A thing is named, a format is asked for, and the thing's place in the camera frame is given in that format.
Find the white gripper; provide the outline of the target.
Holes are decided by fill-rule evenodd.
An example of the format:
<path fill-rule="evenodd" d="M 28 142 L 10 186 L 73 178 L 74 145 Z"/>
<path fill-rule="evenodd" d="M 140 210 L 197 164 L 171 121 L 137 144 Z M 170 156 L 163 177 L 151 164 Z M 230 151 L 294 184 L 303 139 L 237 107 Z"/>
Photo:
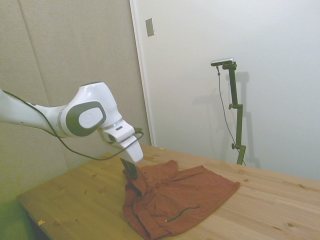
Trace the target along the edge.
<path fill-rule="evenodd" d="M 138 172 L 135 164 L 137 164 L 144 157 L 138 139 L 132 135 L 120 142 L 118 145 L 122 150 L 119 156 L 124 168 L 130 174 L 130 177 L 133 180 L 136 180 L 138 178 Z"/>

